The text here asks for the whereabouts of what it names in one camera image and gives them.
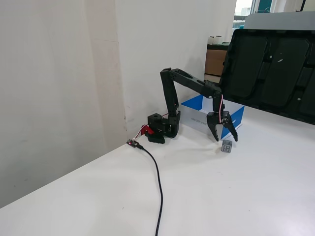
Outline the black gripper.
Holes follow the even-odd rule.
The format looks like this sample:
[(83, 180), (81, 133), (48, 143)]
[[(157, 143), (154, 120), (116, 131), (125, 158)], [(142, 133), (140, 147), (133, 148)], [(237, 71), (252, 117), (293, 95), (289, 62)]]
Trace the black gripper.
[(234, 127), (232, 117), (228, 111), (223, 111), (221, 113), (209, 112), (206, 118), (207, 125), (217, 142), (219, 141), (217, 132), (217, 125), (219, 124), (223, 125), (224, 128), (228, 129), (229, 132), (232, 134), (234, 140), (236, 142), (238, 141), (238, 134)]

